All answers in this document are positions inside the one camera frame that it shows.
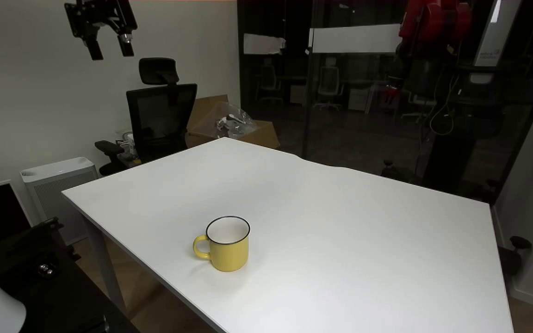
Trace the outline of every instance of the mug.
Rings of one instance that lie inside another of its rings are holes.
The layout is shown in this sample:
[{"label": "mug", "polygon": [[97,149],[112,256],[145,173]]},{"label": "mug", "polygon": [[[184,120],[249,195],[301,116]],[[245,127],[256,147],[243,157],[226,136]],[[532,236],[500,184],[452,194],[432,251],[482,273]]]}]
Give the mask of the mug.
[{"label": "mug", "polygon": [[[199,258],[210,260],[217,269],[234,271],[249,260],[251,223],[241,216],[221,216],[210,221],[206,234],[193,242],[193,253]],[[210,251],[199,247],[201,242],[210,242]]]}]

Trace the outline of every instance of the robotic arm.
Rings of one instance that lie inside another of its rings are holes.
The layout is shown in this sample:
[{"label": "robotic arm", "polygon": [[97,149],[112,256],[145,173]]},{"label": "robotic arm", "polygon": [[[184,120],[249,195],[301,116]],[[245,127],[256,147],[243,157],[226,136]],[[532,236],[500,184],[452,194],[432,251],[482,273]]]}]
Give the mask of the robotic arm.
[{"label": "robotic arm", "polygon": [[65,3],[65,10],[75,36],[86,42],[93,58],[102,58],[97,40],[102,25],[115,29],[123,55],[134,55],[132,31],[138,21],[128,0],[77,0]]}]

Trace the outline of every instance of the red object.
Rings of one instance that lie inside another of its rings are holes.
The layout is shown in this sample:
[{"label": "red object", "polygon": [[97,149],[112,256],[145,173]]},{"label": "red object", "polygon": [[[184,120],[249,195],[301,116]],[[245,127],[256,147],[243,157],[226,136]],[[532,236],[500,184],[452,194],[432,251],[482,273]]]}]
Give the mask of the red object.
[{"label": "red object", "polygon": [[415,44],[463,40],[473,25],[473,10],[460,0],[412,0],[400,36]]}]

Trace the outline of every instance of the table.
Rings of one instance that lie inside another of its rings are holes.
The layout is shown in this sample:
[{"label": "table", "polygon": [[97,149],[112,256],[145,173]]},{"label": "table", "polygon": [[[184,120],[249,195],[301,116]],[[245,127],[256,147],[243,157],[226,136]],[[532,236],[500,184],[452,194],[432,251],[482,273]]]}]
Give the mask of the table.
[{"label": "table", "polygon": [[[65,195],[223,330],[513,330],[482,201],[232,138]],[[221,214],[252,223],[234,273],[191,251]]]}]

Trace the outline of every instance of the cardboard box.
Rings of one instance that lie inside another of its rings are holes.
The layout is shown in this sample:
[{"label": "cardboard box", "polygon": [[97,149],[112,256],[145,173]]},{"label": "cardboard box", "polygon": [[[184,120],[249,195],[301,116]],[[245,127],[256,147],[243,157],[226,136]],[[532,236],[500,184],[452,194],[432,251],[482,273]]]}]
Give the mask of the cardboard box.
[{"label": "cardboard box", "polygon": [[[188,145],[199,145],[219,136],[217,121],[228,114],[228,95],[199,97],[191,110],[188,123]],[[239,136],[239,140],[254,142],[267,147],[280,147],[278,132],[273,121],[256,120],[258,129],[254,132]]]}]

